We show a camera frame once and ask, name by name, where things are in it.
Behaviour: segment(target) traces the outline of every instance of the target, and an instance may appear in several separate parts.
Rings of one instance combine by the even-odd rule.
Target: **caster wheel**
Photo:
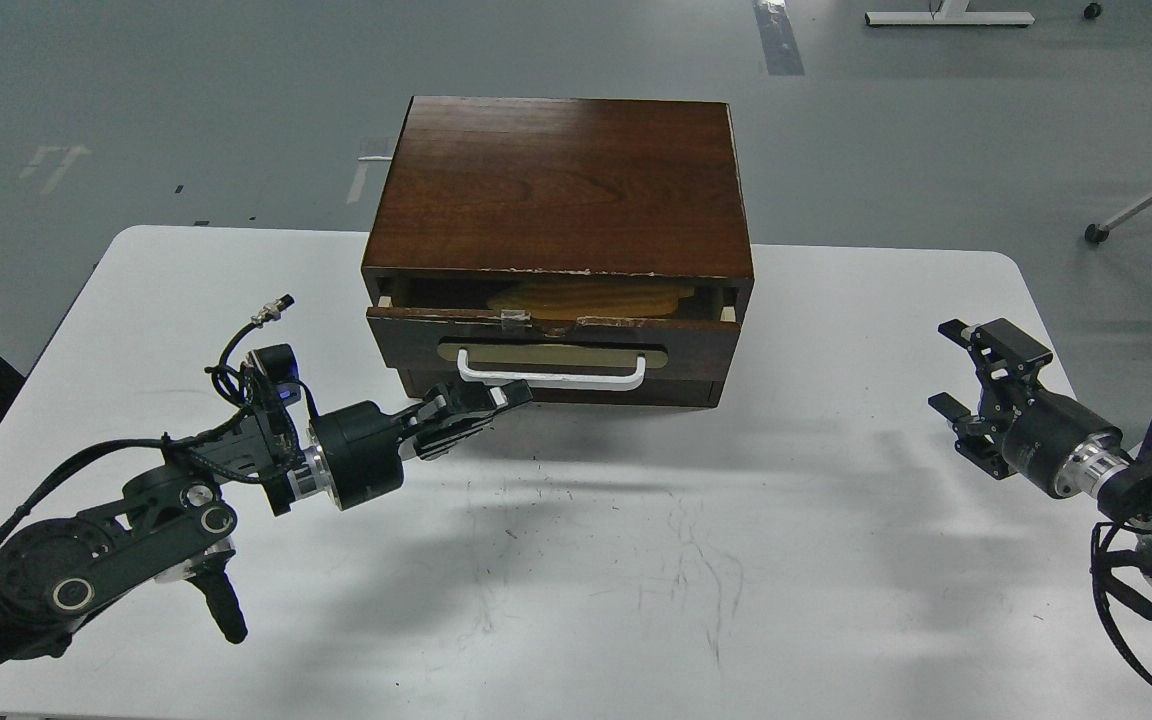
[[[1101,225],[1098,223],[1087,225],[1087,228],[1083,232],[1083,240],[1096,243],[1097,245],[1100,245],[1100,243],[1105,242],[1105,238],[1109,236],[1111,232],[1101,228]]]

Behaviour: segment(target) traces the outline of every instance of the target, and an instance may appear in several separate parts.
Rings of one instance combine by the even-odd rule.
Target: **white table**
[[[323,410],[406,406],[362,319],[364,243],[120,234],[0,427],[0,518],[77,448],[227,416],[200,369],[285,291],[296,306],[244,347],[291,342]],[[977,392],[942,320],[1007,316],[1049,343],[1016,266],[824,247],[755,265],[718,409],[524,407],[350,511],[314,497],[275,520],[225,486],[247,643],[187,584],[137,588],[63,659],[0,667],[0,712],[1152,717],[1089,598],[1093,503],[984,477],[925,406]],[[1059,365],[1044,381],[1069,391]],[[35,517],[154,464],[103,460]],[[1152,667],[1152,626],[1120,616]]]
[[[865,13],[870,26],[1031,26],[1029,13],[972,13],[972,0],[941,0],[935,12]]]

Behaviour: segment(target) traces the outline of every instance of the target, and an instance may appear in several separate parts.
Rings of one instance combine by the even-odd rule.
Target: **gray floor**
[[[0,354],[31,367],[128,225],[369,228],[384,167],[348,202],[356,158],[397,137],[408,96],[723,100],[755,242],[1010,256],[1079,400],[1137,441],[1152,209],[1081,237],[1152,190],[1152,1],[864,26],[920,5],[788,0],[804,74],[773,76],[750,0],[0,3]],[[26,172],[40,147],[86,153]]]

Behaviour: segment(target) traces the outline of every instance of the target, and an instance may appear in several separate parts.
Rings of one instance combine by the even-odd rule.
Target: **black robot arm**
[[[367,401],[319,415],[289,346],[251,351],[238,369],[228,365],[248,332],[290,304],[283,296],[263,306],[207,367],[215,391],[238,409],[225,424],[182,439],[111,441],[78,452],[0,526],[0,665],[60,657],[88,621],[154,577],[198,588],[225,638],[242,642],[247,623],[225,575],[238,516],[221,486],[259,484],[275,515],[320,491],[348,509],[401,487],[404,458],[438,457],[531,400],[525,382],[455,382],[435,386],[399,414],[381,414]],[[287,411],[302,391],[310,414],[303,448]],[[130,479],[122,500],[14,532],[61,482],[124,447],[156,448],[162,464]]]
[[[1109,520],[1092,533],[1097,614],[1121,655],[1152,685],[1152,675],[1126,646],[1107,600],[1114,597],[1152,621],[1152,601],[1114,575],[1119,568],[1134,568],[1152,586],[1152,422],[1134,458],[1121,447],[1120,429],[1074,397],[1043,387],[1038,372],[1051,364],[1052,351],[1014,324],[950,320],[941,324],[940,332],[972,357],[980,382],[975,411],[948,393],[929,397],[929,404],[950,423],[958,454],[991,477],[1024,475],[1048,497],[1092,497]],[[1134,533],[1137,546],[1111,550],[1119,532]]]

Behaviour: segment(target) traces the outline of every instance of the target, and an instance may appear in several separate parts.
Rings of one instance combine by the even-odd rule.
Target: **wooden drawer cabinet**
[[[362,274],[414,397],[717,406],[755,283],[727,106],[415,97]]]

